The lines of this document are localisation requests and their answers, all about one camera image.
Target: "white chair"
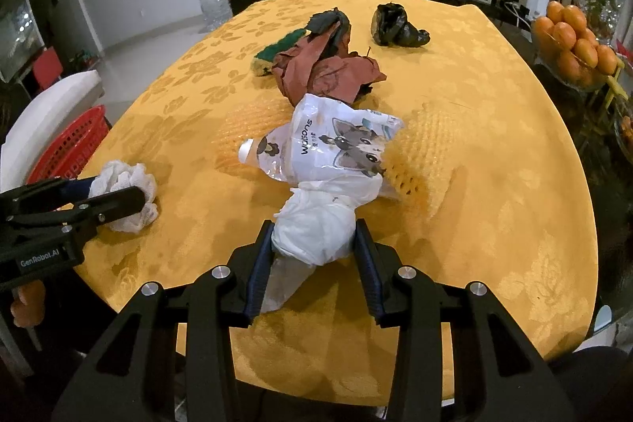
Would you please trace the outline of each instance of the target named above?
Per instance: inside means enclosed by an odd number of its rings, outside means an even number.
[[[0,192],[24,185],[55,137],[103,95],[96,70],[58,81],[37,95],[10,129],[0,151]]]

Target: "watsons bag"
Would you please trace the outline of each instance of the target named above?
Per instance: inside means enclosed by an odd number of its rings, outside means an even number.
[[[306,94],[290,123],[246,140],[239,160],[291,185],[349,174],[371,178],[382,173],[385,144],[402,128],[392,115]]]

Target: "crumpled paper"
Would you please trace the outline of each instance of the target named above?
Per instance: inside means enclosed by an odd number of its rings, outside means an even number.
[[[354,210],[378,197],[382,176],[345,174],[327,181],[300,182],[275,215],[277,252],[262,312],[282,307],[317,266],[346,257],[356,230]]]
[[[120,160],[107,162],[101,168],[99,175],[94,178],[88,198],[129,186],[138,186],[143,191],[145,205],[139,213],[108,223],[108,227],[112,231],[138,233],[158,217],[158,208],[153,202],[156,198],[156,180],[152,174],[145,172],[143,163],[137,163],[132,167]]]

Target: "yellow tablecloth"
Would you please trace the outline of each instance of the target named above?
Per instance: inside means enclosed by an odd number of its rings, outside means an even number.
[[[404,5],[409,20],[430,32],[425,48],[372,42],[372,13],[386,2]],[[165,288],[193,282],[254,241],[289,187],[246,166],[219,172],[210,142],[229,110],[280,95],[272,77],[249,71],[253,55],[335,6],[352,23],[350,50],[365,54],[371,47],[388,77],[361,107],[403,116],[441,98],[470,128],[444,204],[422,234],[393,201],[378,199],[357,215],[377,241],[437,282],[487,283],[542,355],[574,348],[588,329],[597,284],[585,176],[547,94],[474,6],[266,0],[212,32],[136,100],[84,170],[97,174],[110,159],[145,163],[157,179],[160,215],[137,236],[102,228],[85,247],[81,277],[121,309],[144,282]],[[325,401],[387,403],[398,331],[374,325],[350,259],[322,267],[283,309],[231,335],[240,380]],[[450,396],[451,346],[446,330],[443,336],[444,396]]]

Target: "glass jar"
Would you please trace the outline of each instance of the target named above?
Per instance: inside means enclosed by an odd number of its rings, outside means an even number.
[[[213,31],[231,19],[233,12],[229,0],[200,0],[205,16],[205,31]]]

